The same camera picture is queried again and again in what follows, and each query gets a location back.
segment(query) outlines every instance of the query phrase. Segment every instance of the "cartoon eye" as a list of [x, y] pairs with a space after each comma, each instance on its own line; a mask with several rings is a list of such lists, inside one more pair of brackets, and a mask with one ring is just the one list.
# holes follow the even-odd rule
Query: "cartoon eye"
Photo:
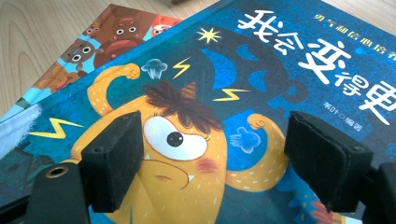
[[89, 53], [91, 51], [91, 48], [90, 47], [85, 47], [83, 50], [82, 50], [82, 52], [84, 52], [84, 53]]
[[73, 62], [78, 62], [81, 59], [81, 55], [76, 54], [75, 56], [73, 56], [72, 60]]
[[206, 152], [207, 142], [201, 135], [181, 133], [163, 117], [148, 119], [143, 132], [154, 150], [172, 160], [190, 161]]

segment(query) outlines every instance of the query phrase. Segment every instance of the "book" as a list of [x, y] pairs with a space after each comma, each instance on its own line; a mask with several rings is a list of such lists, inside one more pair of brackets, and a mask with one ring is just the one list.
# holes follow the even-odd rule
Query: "book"
[[180, 21], [129, 7], [109, 5], [0, 121], [79, 80]]
[[0, 123], [1, 202], [139, 110], [141, 168], [95, 222], [352, 223], [289, 166], [288, 117], [329, 122], [374, 167], [394, 161], [395, 50], [394, 35], [321, 1], [220, 1]]

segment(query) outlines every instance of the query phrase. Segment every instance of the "wooden table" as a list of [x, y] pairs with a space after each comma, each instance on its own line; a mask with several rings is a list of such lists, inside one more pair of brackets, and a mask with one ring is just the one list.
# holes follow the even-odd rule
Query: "wooden table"
[[[217, 0], [0, 0], [0, 115], [110, 4], [186, 19]], [[396, 35], [395, 0], [325, 0]]]

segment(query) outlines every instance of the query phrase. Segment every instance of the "book title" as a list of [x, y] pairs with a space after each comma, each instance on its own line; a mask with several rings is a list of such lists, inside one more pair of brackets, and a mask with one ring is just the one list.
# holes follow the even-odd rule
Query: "book title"
[[[288, 55], [288, 50], [304, 49], [304, 45], [298, 37], [298, 33], [282, 33], [283, 22], [276, 19], [274, 11], [270, 10], [255, 10], [257, 15], [251, 16], [245, 14], [248, 21], [238, 20], [239, 29], [253, 29], [256, 35], [263, 43], [269, 43], [269, 36], [275, 36], [274, 49], [280, 51], [282, 55]], [[324, 17], [317, 15], [317, 20], [324, 20]], [[357, 38], [358, 34], [351, 32], [349, 35]], [[361, 41], [367, 45], [369, 42], [367, 38]], [[386, 81], [380, 80], [374, 85], [370, 85], [369, 81], [364, 76], [358, 74], [349, 74], [347, 70], [346, 60], [351, 59], [351, 55], [344, 51], [345, 45], [342, 41], [337, 41], [333, 44], [325, 39], [319, 38], [315, 43], [308, 43], [307, 47], [312, 51], [305, 54], [305, 61], [298, 62], [298, 65], [304, 69], [311, 70], [313, 74], [324, 84], [333, 84], [337, 88], [343, 88], [343, 94], [346, 96], [361, 96], [361, 90], [367, 89], [363, 104], [359, 106], [359, 110], [371, 110], [379, 120], [384, 124], [389, 125], [389, 122], [384, 117], [383, 110], [393, 111], [396, 109], [396, 88], [389, 85]], [[376, 45], [374, 50], [379, 53], [385, 53], [386, 49], [382, 46]], [[390, 58], [396, 60], [394, 52], [389, 54]], [[341, 74], [332, 74], [335, 77], [335, 82], [331, 83], [328, 79], [329, 72], [336, 68], [345, 72]], [[361, 131], [362, 127], [353, 119], [344, 115], [340, 110], [330, 105], [328, 102], [324, 103], [326, 109], [329, 109], [338, 118], [343, 119], [345, 123], [353, 127], [356, 131]]]

